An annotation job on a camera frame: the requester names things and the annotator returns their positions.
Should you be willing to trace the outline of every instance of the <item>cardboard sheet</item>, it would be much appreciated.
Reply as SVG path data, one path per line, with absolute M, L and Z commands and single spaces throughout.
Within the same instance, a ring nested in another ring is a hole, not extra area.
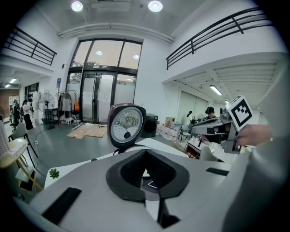
M 75 131 L 72 131 L 67 136 L 75 137 L 77 139 L 82 139 L 84 136 L 92 136 L 92 137 L 103 137 L 107 132 L 107 127 L 100 126 L 98 124 L 84 124 L 81 127 L 77 128 Z

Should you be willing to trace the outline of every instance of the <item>fluorescent light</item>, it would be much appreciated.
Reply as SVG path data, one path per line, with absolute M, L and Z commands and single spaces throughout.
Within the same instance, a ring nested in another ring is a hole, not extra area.
M 218 95 L 222 95 L 221 92 L 214 85 L 211 85 L 210 88 L 214 90 Z
M 72 10 L 73 11 L 81 11 L 82 8 L 83 8 L 83 5 L 82 5 L 81 2 L 75 1 L 75 2 L 72 3 Z
M 149 4 L 148 4 L 148 8 L 149 10 L 153 11 L 153 12 L 159 12 L 162 10 L 163 8 L 163 5 L 161 2 L 159 1 L 151 1 Z
M 13 78 L 9 83 L 14 83 L 17 79 L 16 78 Z
M 134 58 L 135 60 L 139 60 L 140 56 L 138 56 L 138 55 L 134 55 L 133 58 Z

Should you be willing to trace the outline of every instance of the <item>ceiling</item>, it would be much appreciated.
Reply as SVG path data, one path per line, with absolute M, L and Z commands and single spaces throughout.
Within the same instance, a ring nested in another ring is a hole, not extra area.
M 24 81 L 35 78 L 37 76 L 44 77 L 44 75 L 38 74 L 36 72 L 31 72 L 6 65 L 0 65 L 0 88 L 4 88 L 5 85 L 9 84 L 13 78 L 16 78 L 17 80 L 13 83 L 15 86 L 11 87 L 16 87 L 18 84 L 21 84 Z
M 267 59 L 256 62 L 229 63 L 226 65 L 211 65 L 203 72 L 175 80 L 191 87 L 216 103 L 225 103 L 238 95 L 244 95 L 253 108 L 258 108 L 260 100 L 273 85 L 282 69 L 284 62 L 277 59 Z M 210 86 L 214 85 L 222 96 L 216 94 Z
M 78 26 L 96 23 L 123 23 L 149 28 L 166 35 L 173 31 L 205 0 L 159 0 L 163 4 L 160 12 L 148 9 L 150 0 L 115 0 L 111 6 L 119 2 L 129 2 L 127 8 L 95 8 L 94 3 L 100 0 L 80 0 L 83 9 L 74 12 L 71 4 L 74 0 L 42 0 L 36 6 L 58 32 Z

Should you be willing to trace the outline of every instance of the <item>desk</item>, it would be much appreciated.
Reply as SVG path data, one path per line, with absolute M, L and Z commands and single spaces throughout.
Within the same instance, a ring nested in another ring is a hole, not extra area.
M 9 143 L 10 149 L 15 148 L 16 146 L 19 146 L 19 145 L 21 146 L 21 148 L 16 151 L 14 156 L 5 155 L 5 156 L 0 158 L 0 168 L 5 169 L 5 168 L 8 168 L 9 166 L 11 166 L 13 163 L 17 163 L 17 165 L 22 169 L 22 171 L 25 173 L 25 175 L 35 184 L 35 186 L 42 190 L 42 187 L 40 187 L 40 185 L 35 181 L 35 179 L 33 179 L 26 172 L 23 165 L 19 162 L 19 160 L 21 160 L 21 162 L 24 164 L 24 166 L 26 166 L 25 162 L 21 158 L 21 155 L 24 153 L 24 151 L 27 148 L 27 145 L 28 145 L 27 140 L 18 138 L 18 139 L 15 139 Z
M 200 147 L 198 147 L 199 141 L 197 139 L 192 139 L 191 141 L 188 142 L 188 145 L 193 148 L 197 153 L 201 152 L 201 148 L 203 146 L 208 146 L 204 143 L 200 144 Z M 217 143 L 211 143 L 210 146 L 208 146 L 212 152 L 212 154 L 217 157 L 219 160 L 228 163 L 228 164 L 232 164 L 234 163 L 236 157 L 238 156 L 238 154 L 232 154 L 232 153 L 225 153 L 222 146 L 220 144 Z
M 143 146 L 146 146 L 146 149 L 147 148 L 152 148 L 152 149 L 157 149 L 157 150 L 161 150 L 161 151 L 164 151 L 164 152 L 168 152 L 168 153 L 172 153 L 174 155 L 179 155 L 179 156 L 183 156 L 183 157 L 186 157 L 188 158 L 188 156 L 179 151 L 179 150 L 176 150 L 175 148 L 173 147 L 170 147 L 164 143 L 161 143 L 161 142 L 158 142 L 154 139 L 150 139 L 150 138 L 147 138 L 147 139 L 144 139 L 138 143 L 136 143 L 137 145 L 143 145 Z M 103 155 L 101 157 L 98 157 L 97 159 L 98 160 L 101 160 L 101 159 L 105 159 L 105 158 L 108 158 L 108 157 L 111 157 L 113 156 L 113 153 L 109 153 L 107 155 Z M 63 176 L 65 176 L 66 174 L 68 174 L 69 172 L 71 172 L 72 170 L 76 169 L 77 167 L 83 165 L 83 164 L 86 164 L 86 163 L 89 163 L 91 161 L 90 160 L 87 160 L 87 161 L 84 161 L 84 162 L 81 162 L 81 163 L 76 163 L 76 164 L 71 164 L 71 165 L 66 165 L 66 166 L 62 166 L 62 167 L 55 167 L 57 169 L 57 171 L 59 171 L 59 177 L 58 178 L 55 178 L 55 179 L 52 179 L 49 175 L 49 171 L 46 175 L 46 179 L 45 179 L 45 185 L 44 185 L 44 188 L 46 189 L 48 186 L 50 186 L 51 184 L 53 184 L 54 182 L 56 182 L 57 180 L 59 180 L 60 178 L 62 178 Z

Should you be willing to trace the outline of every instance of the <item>sign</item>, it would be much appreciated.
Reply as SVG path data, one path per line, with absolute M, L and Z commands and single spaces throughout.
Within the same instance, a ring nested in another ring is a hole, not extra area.
M 59 89 L 60 88 L 60 81 L 62 79 L 61 78 L 58 78 L 58 80 L 56 81 L 56 88 Z
M 240 131 L 253 116 L 253 111 L 244 96 L 237 96 L 226 105 L 226 108 L 237 131 Z

